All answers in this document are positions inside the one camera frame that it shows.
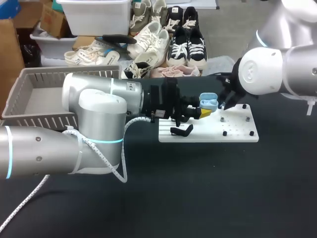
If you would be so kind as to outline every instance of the white cable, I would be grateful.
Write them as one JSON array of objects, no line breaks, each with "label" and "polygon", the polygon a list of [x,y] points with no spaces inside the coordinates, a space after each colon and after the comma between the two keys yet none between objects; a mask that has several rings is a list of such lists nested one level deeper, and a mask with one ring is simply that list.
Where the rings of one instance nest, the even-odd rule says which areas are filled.
[{"label": "white cable", "polygon": [[8,218],[6,219],[6,221],[1,225],[0,227],[0,233],[4,230],[4,228],[6,227],[6,225],[8,225],[8,223],[12,220],[12,218],[21,210],[21,208],[34,196],[35,193],[37,193],[37,191],[40,190],[40,188],[45,184],[45,182],[48,180],[48,178],[50,177],[50,175],[45,175],[44,178],[42,179],[42,181],[39,183],[39,185],[37,185],[37,187],[30,193],[29,196],[27,196],[23,202],[20,203],[19,206],[17,206],[17,208],[10,214],[10,216],[8,216]]},{"label": "white cable", "polygon": [[[91,142],[88,138],[86,138],[85,136],[83,136],[82,134],[79,133],[79,131],[77,130],[66,130],[63,133],[64,134],[72,134],[72,135],[76,135],[77,133],[79,133],[83,139],[83,141],[90,147],[93,149],[93,151],[95,151],[98,156],[102,159],[102,161],[104,161],[104,163],[111,169],[111,171],[113,172],[113,174],[121,181],[121,182],[127,182],[128,180],[128,175],[127,175],[127,168],[125,165],[125,156],[124,156],[124,136],[125,136],[125,132],[127,131],[128,127],[137,122],[137,121],[147,121],[147,122],[151,122],[151,120],[149,118],[146,117],[138,117],[138,118],[134,118],[132,120],[130,120],[124,127],[124,134],[123,134],[123,141],[122,141],[122,149],[121,149],[121,160],[122,160],[122,169],[123,169],[123,177],[117,172],[117,170],[115,170],[115,168],[110,164],[110,162],[105,158],[105,156],[100,152],[100,150],[95,146],[95,144],[93,142]],[[39,183],[39,185],[37,185],[37,187],[30,193],[30,195],[28,195],[23,202],[20,203],[19,206],[17,206],[17,208],[8,216],[8,218],[5,220],[5,222],[0,226],[0,233],[4,230],[4,228],[8,225],[8,223],[12,220],[12,218],[21,210],[21,208],[35,195],[35,193],[37,193],[40,188],[45,184],[45,182],[48,180],[48,178],[50,177],[50,175],[45,175],[44,178],[42,179],[42,181]]]}]

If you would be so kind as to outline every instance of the black table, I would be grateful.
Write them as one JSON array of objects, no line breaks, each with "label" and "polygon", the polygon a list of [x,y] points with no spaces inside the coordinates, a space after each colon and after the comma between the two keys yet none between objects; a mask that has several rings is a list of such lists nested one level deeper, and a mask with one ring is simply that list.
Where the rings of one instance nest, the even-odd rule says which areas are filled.
[{"label": "black table", "polygon": [[[179,87],[188,96],[222,89],[214,78],[179,79]],[[258,143],[159,143],[158,124],[135,123],[128,183],[52,176],[1,238],[317,237],[317,108],[307,117],[305,102],[278,94],[243,102]],[[0,182],[1,223],[40,180]]]}]

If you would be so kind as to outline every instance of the plastic basket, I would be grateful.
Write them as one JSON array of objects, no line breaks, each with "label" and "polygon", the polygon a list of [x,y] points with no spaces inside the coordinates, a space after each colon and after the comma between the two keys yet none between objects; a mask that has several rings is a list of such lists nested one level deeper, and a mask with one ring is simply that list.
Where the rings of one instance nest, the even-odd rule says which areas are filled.
[{"label": "plastic basket", "polygon": [[66,125],[77,128],[76,114],[65,111],[61,103],[64,79],[71,72],[120,79],[121,67],[25,68],[10,91],[2,118],[10,125],[17,126],[52,130],[65,130]]}]

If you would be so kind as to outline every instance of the white plastic board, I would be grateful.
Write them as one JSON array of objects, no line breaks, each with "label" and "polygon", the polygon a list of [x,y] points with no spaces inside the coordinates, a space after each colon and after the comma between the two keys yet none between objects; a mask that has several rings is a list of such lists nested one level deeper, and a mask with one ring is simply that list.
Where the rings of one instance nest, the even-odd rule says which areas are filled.
[{"label": "white plastic board", "polygon": [[175,122],[171,119],[159,120],[158,140],[160,142],[181,142],[181,143],[199,143],[199,142],[258,142],[259,135],[255,122],[253,120],[250,106],[242,108],[242,104],[236,105],[226,111],[218,109],[209,117],[199,120],[189,119],[187,123],[181,123],[180,129],[186,130],[192,124],[194,129],[187,137],[171,135],[170,128],[176,127]]}]

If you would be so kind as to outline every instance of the blue object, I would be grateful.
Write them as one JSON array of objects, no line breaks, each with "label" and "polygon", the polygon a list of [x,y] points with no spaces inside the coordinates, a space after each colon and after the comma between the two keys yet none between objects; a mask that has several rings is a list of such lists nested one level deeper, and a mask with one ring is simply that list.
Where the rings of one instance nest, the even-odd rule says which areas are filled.
[{"label": "blue object", "polygon": [[52,9],[64,13],[63,7],[61,4],[57,3],[56,0],[53,0]]},{"label": "blue object", "polygon": [[18,0],[7,0],[0,3],[0,20],[14,18],[21,10]]},{"label": "blue object", "polygon": [[107,140],[92,140],[92,139],[89,139],[91,142],[93,143],[100,143],[100,144],[113,144],[113,143],[119,143],[121,141],[123,141],[123,138],[120,139],[120,140],[110,140],[110,141],[107,141]]},{"label": "blue object", "polygon": [[218,95],[216,93],[202,93],[199,97],[202,109],[211,110],[213,113],[218,109]]}]

